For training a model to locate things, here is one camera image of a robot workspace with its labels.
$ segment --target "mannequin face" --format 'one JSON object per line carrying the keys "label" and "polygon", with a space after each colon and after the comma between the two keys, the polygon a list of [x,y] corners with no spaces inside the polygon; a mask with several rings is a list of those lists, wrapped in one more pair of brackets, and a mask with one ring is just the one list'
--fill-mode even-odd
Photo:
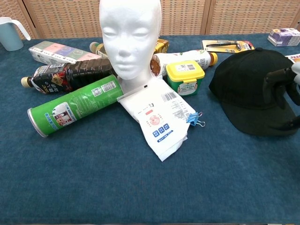
{"label": "mannequin face", "polygon": [[118,76],[130,80],[150,70],[159,36],[159,0],[101,0],[100,26],[106,53]]}

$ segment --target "blue tablecloth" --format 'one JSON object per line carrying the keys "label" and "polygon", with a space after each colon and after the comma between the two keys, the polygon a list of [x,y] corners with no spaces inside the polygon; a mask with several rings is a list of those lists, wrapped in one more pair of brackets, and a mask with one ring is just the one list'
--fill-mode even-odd
{"label": "blue tablecloth", "polygon": [[[267,36],[161,38],[170,41],[170,53],[201,49],[203,39],[300,53],[299,46],[273,46]],[[190,127],[188,139],[162,163],[119,103],[47,138],[35,131],[27,109],[62,95],[20,83],[43,65],[28,51],[41,41],[24,41],[15,52],[0,46],[0,224],[300,223],[300,133],[250,136],[229,122],[208,85],[230,54],[219,53],[199,93],[184,98],[203,112],[206,127]],[[102,39],[51,41],[89,51]]]}

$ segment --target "dark soda bottle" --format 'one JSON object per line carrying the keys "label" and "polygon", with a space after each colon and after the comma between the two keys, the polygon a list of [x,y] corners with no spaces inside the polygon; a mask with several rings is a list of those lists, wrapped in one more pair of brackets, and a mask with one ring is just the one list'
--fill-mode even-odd
{"label": "dark soda bottle", "polygon": [[72,92],[112,74],[115,72],[109,59],[92,59],[41,66],[33,76],[23,77],[21,84],[44,94]]}

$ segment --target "cap brim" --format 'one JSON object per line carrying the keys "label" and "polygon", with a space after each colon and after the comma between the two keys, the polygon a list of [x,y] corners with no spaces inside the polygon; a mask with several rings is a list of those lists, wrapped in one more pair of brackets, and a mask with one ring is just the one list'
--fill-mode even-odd
{"label": "cap brim", "polygon": [[285,109],[278,106],[264,110],[237,107],[222,102],[222,108],[230,122],[241,132],[257,136],[293,135],[298,129],[280,130],[280,127],[295,118],[295,113],[286,103]]}

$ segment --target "bottle cap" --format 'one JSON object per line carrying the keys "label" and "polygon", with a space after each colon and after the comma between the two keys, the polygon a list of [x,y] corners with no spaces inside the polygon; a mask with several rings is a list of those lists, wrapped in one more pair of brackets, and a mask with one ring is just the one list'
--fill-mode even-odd
{"label": "bottle cap", "polygon": [[96,53],[96,48],[97,48],[98,45],[99,45],[99,43],[96,42],[96,41],[93,41],[92,43],[90,43],[90,51],[95,54]]}
{"label": "bottle cap", "polygon": [[210,52],[209,54],[211,57],[210,66],[213,66],[218,62],[218,55],[214,52]]}
{"label": "bottle cap", "polygon": [[29,84],[28,84],[28,76],[23,77],[23,78],[21,79],[21,84],[22,84],[22,86],[25,87],[25,88],[30,88],[30,86],[29,86]]}

